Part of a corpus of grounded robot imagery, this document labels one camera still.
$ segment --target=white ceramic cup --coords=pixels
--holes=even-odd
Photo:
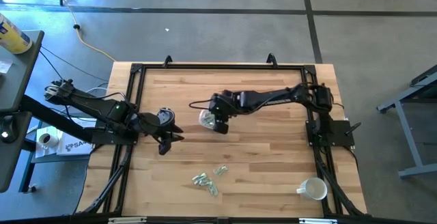
[[[310,199],[322,200],[328,193],[328,187],[320,178],[309,178],[300,184],[296,192]]]
[[[41,145],[42,149],[47,150],[49,147],[53,147],[59,143],[59,138],[57,136],[45,133],[40,136],[38,143]]]

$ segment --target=yellow can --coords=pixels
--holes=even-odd
[[[13,54],[20,54],[30,49],[32,40],[0,13],[0,45]]]

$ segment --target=gray concrete floor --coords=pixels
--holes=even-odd
[[[120,8],[304,9],[303,0],[68,0],[72,5]],[[56,5],[58,0],[3,0]],[[437,0],[311,0],[314,10],[435,11]],[[43,45],[74,65],[108,79],[112,62],[83,46],[65,12],[4,10],[21,29],[42,29]],[[77,13],[84,40],[120,61],[263,62],[273,52],[281,63],[314,63],[306,16],[228,14]],[[354,132],[360,177],[370,214],[437,222],[437,173],[400,180],[413,166],[397,114],[375,107],[405,89],[433,66],[437,55],[435,17],[316,16],[324,63],[334,64],[346,115],[363,125]],[[47,55],[64,78],[80,89],[103,81]],[[57,75],[39,58],[27,94],[44,104],[40,83]],[[36,166],[39,191],[18,194],[27,153],[20,156],[8,192],[0,194],[0,219],[71,214],[77,205],[87,162]]]

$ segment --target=scattered small parts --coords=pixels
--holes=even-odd
[[[214,172],[214,174],[221,176],[223,173],[225,173],[227,171],[227,167],[226,165],[223,165],[222,167],[220,167],[219,169],[214,169],[212,170]]]
[[[217,186],[213,183],[211,178],[208,178],[206,173],[201,173],[198,176],[195,176],[192,180],[196,186],[208,186],[208,190],[210,191],[211,195],[213,195],[214,197],[219,195]]]

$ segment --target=wooden table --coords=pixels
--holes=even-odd
[[[126,91],[130,66],[130,62],[114,63],[108,93]],[[315,66],[319,83],[330,87],[335,102],[341,103],[333,65]],[[165,156],[158,154],[158,144],[151,137],[139,140],[130,164],[123,215],[321,217],[319,201],[296,194],[303,180],[316,177],[303,106],[264,107],[252,115],[232,118],[227,135],[201,126],[200,110],[188,107],[224,89],[266,92],[299,82],[300,73],[294,70],[147,70],[140,111],[171,108],[185,140],[173,143]],[[333,107],[331,115],[344,118],[339,106]],[[106,145],[91,155],[78,211],[88,207],[107,183],[113,151],[113,146]],[[354,158],[344,148],[333,148],[333,158],[339,185],[366,212]],[[229,171],[214,175],[212,170],[223,164]],[[216,183],[217,197],[191,181],[202,172]],[[118,186],[115,189],[113,203]],[[328,200],[334,209],[330,193]]]

